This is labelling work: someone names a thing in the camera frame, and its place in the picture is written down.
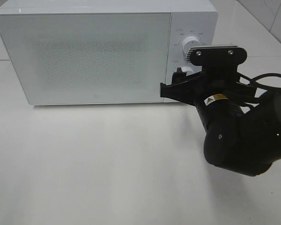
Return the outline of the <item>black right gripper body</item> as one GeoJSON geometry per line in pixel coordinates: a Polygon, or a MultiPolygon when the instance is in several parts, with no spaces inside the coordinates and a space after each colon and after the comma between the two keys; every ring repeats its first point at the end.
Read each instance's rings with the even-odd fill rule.
{"type": "Polygon", "coordinates": [[[240,107],[224,91],[239,81],[237,66],[202,67],[202,77],[196,83],[195,106],[204,130],[237,131],[240,107]]]}

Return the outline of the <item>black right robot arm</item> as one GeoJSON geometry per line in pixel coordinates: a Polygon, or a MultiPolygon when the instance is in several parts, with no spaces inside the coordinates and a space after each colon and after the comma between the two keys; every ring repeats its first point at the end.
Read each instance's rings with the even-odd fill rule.
{"type": "Polygon", "coordinates": [[[161,83],[160,95],[196,107],[209,164],[257,176],[281,159],[281,88],[259,80],[281,74],[241,83],[237,68],[246,59],[246,50],[234,45],[191,47],[186,60],[202,70],[188,75],[177,68],[170,85],[161,83]]]}

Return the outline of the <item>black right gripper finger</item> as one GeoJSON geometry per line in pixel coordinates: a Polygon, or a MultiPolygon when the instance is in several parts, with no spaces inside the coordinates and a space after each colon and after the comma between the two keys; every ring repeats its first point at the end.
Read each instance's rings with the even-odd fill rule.
{"type": "Polygon", "coordinates": [[[247,51],[237,45],[195,46],[185,59],[195,66],[238,66],[247,59],[247,51]]]}
{"type": "Polygon", "coordinates": [[[195,85],[203,77],[202,71],[187,75],[181,67],[172,75],[171,84],[160,83],[160,97],[172,99],[187,105],[195,105],[195,85]]]}

